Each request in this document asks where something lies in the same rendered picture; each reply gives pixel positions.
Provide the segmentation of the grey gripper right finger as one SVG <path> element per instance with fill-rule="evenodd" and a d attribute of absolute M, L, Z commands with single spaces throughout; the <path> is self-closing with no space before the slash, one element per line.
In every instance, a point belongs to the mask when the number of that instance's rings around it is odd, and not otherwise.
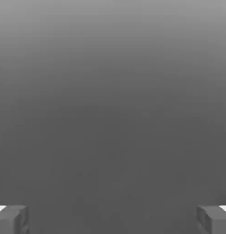
<path fill-rule="evenodd" d="M 226 234 L 226 205 L 197 206 L 195 215 L 200 234 Z"/>

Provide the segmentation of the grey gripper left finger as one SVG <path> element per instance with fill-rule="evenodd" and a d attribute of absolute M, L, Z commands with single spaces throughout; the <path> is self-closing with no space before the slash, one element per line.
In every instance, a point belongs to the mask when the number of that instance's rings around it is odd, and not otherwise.
<path fill-rule="evenodd" d="M 0 234 L 30 234 L 29 207 L 0 205 Z"/>

